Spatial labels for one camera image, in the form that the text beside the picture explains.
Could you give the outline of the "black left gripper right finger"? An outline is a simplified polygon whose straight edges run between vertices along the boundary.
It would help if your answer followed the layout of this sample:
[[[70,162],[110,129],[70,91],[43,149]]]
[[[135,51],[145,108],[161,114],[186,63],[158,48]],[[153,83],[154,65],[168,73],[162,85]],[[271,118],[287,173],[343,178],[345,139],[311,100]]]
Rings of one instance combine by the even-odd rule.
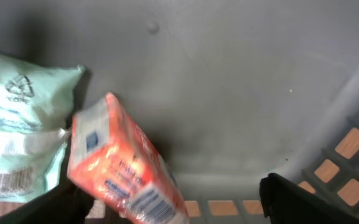
[[[359,224],[359,218],[276,173],[260,180],[259,196],[264,217],[271,224]]]

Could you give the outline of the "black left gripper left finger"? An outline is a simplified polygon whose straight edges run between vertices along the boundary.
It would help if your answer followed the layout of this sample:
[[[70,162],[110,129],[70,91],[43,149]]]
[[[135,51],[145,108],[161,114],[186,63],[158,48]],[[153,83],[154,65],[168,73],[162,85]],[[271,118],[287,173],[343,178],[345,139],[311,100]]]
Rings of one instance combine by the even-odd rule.
[[[66,182],[1,216],[0,224],[84,223],[93,204],[93,197],[73,183]]]

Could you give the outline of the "small orange white box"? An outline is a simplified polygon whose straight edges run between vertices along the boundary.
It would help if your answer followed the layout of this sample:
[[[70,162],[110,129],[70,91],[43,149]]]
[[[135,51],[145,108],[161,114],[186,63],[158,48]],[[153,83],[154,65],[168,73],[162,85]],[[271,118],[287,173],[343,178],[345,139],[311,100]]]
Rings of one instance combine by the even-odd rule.
[[[73,116],[67,177],[132,223],[190,221],[163,158],[110,92]]]

